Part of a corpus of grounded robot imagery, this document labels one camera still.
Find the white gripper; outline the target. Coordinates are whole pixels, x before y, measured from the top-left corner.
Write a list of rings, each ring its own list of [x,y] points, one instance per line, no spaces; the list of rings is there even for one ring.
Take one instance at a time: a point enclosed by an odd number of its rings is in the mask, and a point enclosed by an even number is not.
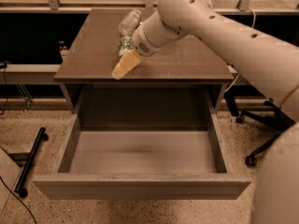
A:
[[[133,48],[123,53],[112,71],[112,77],[121,79],[141,63],[141,56],[149,57],[157,53],[164,45],[186,36],[182,30],[168,27],[154,12],[142,22],[133,33]]]

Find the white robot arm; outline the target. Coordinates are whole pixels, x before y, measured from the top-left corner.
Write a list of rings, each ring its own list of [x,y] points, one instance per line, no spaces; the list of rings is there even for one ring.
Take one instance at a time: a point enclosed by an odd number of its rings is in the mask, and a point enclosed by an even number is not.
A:
[[[143,56],[185,35],[199,38],[294,121],[263,158],[250,224],[299,224],[299,49],[223,17],[208,0],[158,0],[112,76],[124,77]]]

